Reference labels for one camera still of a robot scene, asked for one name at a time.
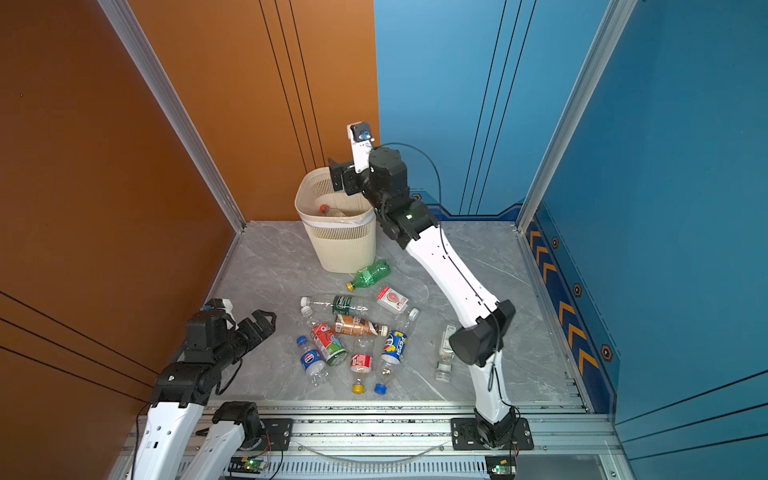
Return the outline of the clear bottle green white label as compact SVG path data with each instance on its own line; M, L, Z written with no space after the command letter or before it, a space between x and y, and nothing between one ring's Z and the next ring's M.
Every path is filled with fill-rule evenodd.
M450 345L450 337L457 331L454 325L447 325L443 331L438 346L438 361L436 364L435 379L439 382L449 383L452 376L452 362L455 353Z

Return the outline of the clear bottle red cap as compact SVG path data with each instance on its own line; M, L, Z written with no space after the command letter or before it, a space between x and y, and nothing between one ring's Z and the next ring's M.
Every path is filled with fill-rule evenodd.
M319 207L319 211L322 215L326 217L342 217L342 218L346 217L346 213L343 212L341 209L336 207L331 207L328 204L322 204Z

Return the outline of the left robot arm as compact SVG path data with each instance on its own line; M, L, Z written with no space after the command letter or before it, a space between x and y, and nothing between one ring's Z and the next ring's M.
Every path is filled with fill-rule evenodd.
M210 397L226 391L224 371L276 331L277 315L256 310L237 322L227 299L213 299L186 323L181 356L159 373L134 447L132 479L174 479ZM218 479L239 450L269 450L255 403L228 401L215 411L202 447L183 479Z

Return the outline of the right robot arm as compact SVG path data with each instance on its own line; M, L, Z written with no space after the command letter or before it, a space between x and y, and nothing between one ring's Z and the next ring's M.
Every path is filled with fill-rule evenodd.
M516 307L483 287L450 245L437 217L411 194L399 151L383 146L363 156L360 166L328 161L333 190L363 195L385 235L416 259L446 296L461 324L449 343L469 367L479 439L489 449L512 446L522 416L507 395L502 350Z

